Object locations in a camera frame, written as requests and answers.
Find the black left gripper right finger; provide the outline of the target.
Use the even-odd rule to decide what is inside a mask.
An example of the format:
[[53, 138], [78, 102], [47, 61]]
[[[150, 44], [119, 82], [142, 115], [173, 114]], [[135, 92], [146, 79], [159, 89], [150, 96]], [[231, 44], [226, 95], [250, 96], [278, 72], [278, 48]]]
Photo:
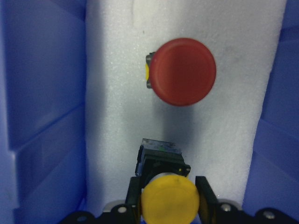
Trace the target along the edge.
[[195, 186], [199, 193], [199, 218], [216, 219], [218, 200], [206, 177], [196, 176]]

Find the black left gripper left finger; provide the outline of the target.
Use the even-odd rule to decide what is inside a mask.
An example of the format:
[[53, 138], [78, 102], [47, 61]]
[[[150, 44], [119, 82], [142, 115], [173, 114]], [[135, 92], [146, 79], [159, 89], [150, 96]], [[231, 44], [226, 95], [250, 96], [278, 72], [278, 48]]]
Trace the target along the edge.
[[131, 177], [125, 204], [128, 205], [135, 216], [141, 215], [141, 179], [140, 177]]

